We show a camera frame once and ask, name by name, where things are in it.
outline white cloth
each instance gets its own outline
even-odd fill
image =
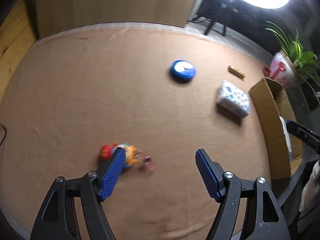
[[[285,120],[281,116],[279,116],[279,117],[280,117],[280,120],[282,122],[282,129],[283,129],[283,133],[284,133],[284,136],[285,136],[285,141],[287,143],[287,147],[288,147],[288,151],[289,151],[289,160],[290,160],[290,162],[292,162],[292,149],[291,149],[291,142],[290,142],[289,133],[287,131]]]
[[[315,166],[313,167],[313,171],[310,175],[310,179],[307,182],[307,184],[304,186],[302,191],[301,204],[299,208],[301,215],[303,215],[303,213],[309,212],[317,204],[315,200],[317,199],[316,196],[319,194],[319,190],[320,190],[320,185],[318,181],[319,175],[320,175],[320,165],[319,165],[319,161],[317,161]]]

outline wooden panel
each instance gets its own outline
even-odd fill
[[[0,58],[0,102],[14,71],[35,41],[36,37],[29,24]]]
[[[0,26],[0,58],[29,24],[25,0],[18,0]]]
[[[184,27],[194,0],[37,0],[40,37],[102,22]]]

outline wooden stick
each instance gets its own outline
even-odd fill
[[[236,75],[237,77],[241,78],[242,80],[245,78],[245,74],[243,74],[242,72],[240,72],[234,67],[228,66],[228,71]]]

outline toy figure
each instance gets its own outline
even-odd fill
[[[156,170],[156,163],[151,159],[150,156],[145,156],[141,154],[141,150],[136,148],[134,145],[130,145],[128,143],[117,144],[114,143],[112,145],[104,145],[100,150],[100,157],[102,160],[108,160],[111,158],[112,154],[116,150],[117,147],[121,147],[125,150],[125,164],[124,169],[131,167],[135,163],[140,163],[139,167],[141,169],[146,169],[147,171],[153,172]]]

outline red toy part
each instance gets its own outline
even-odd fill
[[[112,153],[111,150],[113,149],[112,146],[110,145],[104,145],[102,146],[101,150],[100,150],[100,157],[102,160],[106,161],[108,159],[111,158]]]

